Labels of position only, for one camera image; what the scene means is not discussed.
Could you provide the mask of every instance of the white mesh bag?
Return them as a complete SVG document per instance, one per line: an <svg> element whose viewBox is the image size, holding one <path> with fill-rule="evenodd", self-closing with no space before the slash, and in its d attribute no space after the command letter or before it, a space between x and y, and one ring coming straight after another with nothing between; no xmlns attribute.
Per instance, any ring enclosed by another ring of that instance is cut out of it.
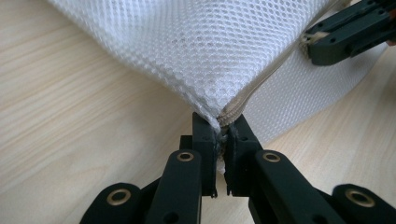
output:
<svg viewBox="0 0 396 224"><path fill-rule="evenodd" d="M264 142L342 97L381 52L368 52L368 63L357 57L321 68L296 48L304 29L343 1L49 1L121 62L177 92L218 132L264 83L245 112Z"/></svg>

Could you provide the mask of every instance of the zipper teeth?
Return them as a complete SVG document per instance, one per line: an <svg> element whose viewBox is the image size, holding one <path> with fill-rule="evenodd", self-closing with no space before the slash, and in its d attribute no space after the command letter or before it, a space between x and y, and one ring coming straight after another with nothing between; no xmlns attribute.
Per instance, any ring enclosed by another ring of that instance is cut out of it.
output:
<svg viewBox="0 0 396 224"><path fill-rule="evenodd" d="M324 7L320 13L318 13L312 20L311 22L309 22L305 29L312 26L320 17L322 17L327 11L329 11L330 9L332 9L333 7L339 5L339 4L343 4L345 3L346 0L337 0L332 2L331 4L327 5L326 7ZM265 82L281 65L283 62L285 62L289 56L292 53L292 50L295 49L295 47L299 44L300 42L300 38L296 39L296 41L291 44L287 50L286 53L283 53L281 55L279 55L279 57L284 57L283 60L279 60L279 62L273 63L270 65L269 69L265 69L265 70L269 70L269 71L265 71L264 70L264 74L268 74L268 75L264 75L263 79L260 80L258 82L258 84L254 85L252 87L252 89L250 91L248 91L246 94L242 95L242 96L236 96L234 99L236 99L235 102L233 102L233 100L231 100L231 102L226 105L223 109L223 112L220 113L220 115L218 116L218 122L220 124L221 127L227 126L231 123L233 123L234 121L236 121L241 115L243 110L245 109L245 106L248 103L248 99L250 98L250 96L262 85L263 82Z"/></svg>

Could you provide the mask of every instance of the wooden table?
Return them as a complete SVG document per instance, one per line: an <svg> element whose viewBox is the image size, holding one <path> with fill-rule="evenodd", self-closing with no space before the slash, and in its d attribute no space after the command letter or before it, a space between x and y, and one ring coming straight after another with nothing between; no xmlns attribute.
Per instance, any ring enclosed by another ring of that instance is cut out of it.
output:
<svg viewBox="0 0 396 224"><path fill-rule="evenodd" d="M265 146L317 188L353 183L396 206L396 50L342 101ZM79 223L97 193L159 177L191 110L45 1L0 3L0 222ZM202 223L252 223L247 199L203 198Z"/></svg>

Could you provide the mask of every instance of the light wood surface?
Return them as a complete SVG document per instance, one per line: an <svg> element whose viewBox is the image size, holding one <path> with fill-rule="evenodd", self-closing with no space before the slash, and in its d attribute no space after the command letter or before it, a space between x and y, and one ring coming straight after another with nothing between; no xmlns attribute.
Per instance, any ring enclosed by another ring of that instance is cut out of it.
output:
<svg viewBox="0 0 396 224"><path fill-rule="evenodd" d="M396 49L342 101L267 148L328 193L342 183L396 206ZM117 182L159 177L191 110L124 67L45 1L0 2L0 223L79 223ZM247 199L203 198L202 223L252 223Z"/></svg>

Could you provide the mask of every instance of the metal ring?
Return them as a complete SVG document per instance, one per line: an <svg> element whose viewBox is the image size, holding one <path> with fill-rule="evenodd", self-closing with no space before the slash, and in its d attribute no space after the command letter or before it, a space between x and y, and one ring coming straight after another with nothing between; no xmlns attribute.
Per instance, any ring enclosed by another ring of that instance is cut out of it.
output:
<svg viewBox="0 0 396 224"><path fill-rule="evenodd" d="M194 159L194 155L190 152L182 152L177 155L177 159L180 161L192 161L192 159Z"/></svg>
<svg viewBox="0 0 396 224"><path fill-rule="evenodd" d="M117 193L123 193L124 197L121 199L114 199L114 195ZM126 203L129 199L131 198L131 192L128 189L116 189L113 190L108 196L107 196L107 202L113 206L121 205L123 203Z"/></svg>
<svg viewBox="0 0 396 224"><path fill-rule="evenodd" d="M265 152L262 157L266 160L266 161L270 161L270 162L279 162L280 161L280 157L278 155L276 155L275 153L272 152Z"/></svg>
<svg viewBox="0 0 396 224"><path fill-rule="evenodd" d="M365 193L357 191L355 189L347 189L346 197L353 203L360 205L362 207L374 207L375 201Z"/></svg>

